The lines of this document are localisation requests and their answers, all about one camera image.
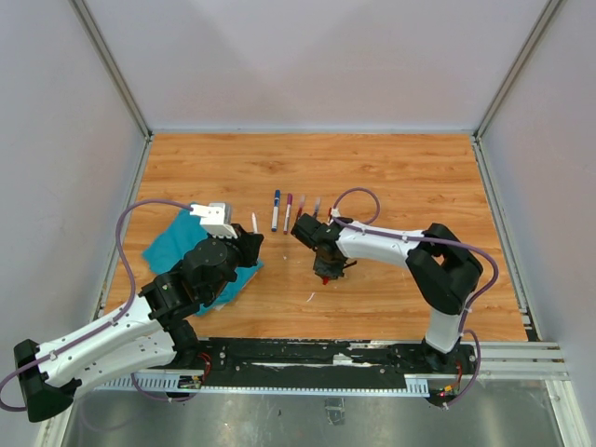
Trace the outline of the white pen red end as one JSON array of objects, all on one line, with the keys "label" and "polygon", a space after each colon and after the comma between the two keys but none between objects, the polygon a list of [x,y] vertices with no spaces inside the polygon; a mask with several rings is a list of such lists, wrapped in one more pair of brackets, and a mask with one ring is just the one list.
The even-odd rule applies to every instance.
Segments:
[{"label": "white pen red end", "polygon": [[258,234],[259,231],[258,231],[257,217],[256,217],[255,212],[253,212],[251,214],[251,224],[252,224],[252,232],[254,234]]}]

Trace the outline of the white blue deli marker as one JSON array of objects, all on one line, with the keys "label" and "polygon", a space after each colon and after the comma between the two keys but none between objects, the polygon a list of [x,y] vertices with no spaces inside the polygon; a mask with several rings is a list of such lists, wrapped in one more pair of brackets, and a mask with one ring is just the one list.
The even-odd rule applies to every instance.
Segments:
[{"label": "white blue deli marker", "polygon": [[271,231],[272,232],[277,232],[277,230],[278,230],[278,216],[279,216],[279,207],[274,208],[274,204],[273,204],[272,220],[271,220]]}]

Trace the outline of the pink transparent gel pen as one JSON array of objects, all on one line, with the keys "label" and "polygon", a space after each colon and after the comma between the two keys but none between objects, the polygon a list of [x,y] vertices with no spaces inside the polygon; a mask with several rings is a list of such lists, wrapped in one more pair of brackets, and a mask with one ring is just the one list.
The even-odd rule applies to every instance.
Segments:
[{"label": "pink transparent gel pen", "polygon": [[298,206],[298,210],[296,213],[296,221],[301,217],[301,215],[303,214],[304,211],[304,206],[305,206],[305,195],[302,195],[299,201],[299,206]]}]

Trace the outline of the white whiteboard marker purple end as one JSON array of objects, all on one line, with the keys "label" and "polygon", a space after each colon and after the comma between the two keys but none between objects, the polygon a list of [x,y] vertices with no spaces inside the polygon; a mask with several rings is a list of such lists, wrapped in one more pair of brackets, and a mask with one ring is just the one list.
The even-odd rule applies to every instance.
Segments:
[{"label": "white whiteboard marker purple end", "polygon": [[291,208],[292,208],[292,205],[290,208],[287,208],[287,203],[286,203],[284,222],[283,222],[283,234],[284,235],[287,235],[290,231]]}]

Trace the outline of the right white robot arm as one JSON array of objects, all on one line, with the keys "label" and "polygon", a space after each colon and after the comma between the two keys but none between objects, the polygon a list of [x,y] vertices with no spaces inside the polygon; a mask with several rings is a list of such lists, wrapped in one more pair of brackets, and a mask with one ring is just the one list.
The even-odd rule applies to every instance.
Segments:
[{"label": "right white robot arm", "polygon": [[315,253],[313,270],[325,283],[343,277],[359,260],[409,271],[431,308],[422,361],[434,373],[454,364],[465,304],[478,287],[483,267],[446,226],[434,223],[426,230],[398,231],[343,217],[322,223],[304,214],[291,234]]}]

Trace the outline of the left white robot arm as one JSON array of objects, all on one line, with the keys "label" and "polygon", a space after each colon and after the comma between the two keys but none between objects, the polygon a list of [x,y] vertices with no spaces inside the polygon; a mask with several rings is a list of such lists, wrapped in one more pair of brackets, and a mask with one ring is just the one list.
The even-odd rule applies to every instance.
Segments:
[{"label": "left white robot arm", "polygon": [[25,339],[15,345],[29,421],[52,418],[94,386],[121,375],[171,363],[182,369],[193,366],[199,345],[187,318],[236,282],[238,269],[259,261],[264,236],[236,223],[231,227],[234,237],[199,241],[131,302],[53,341]]}]

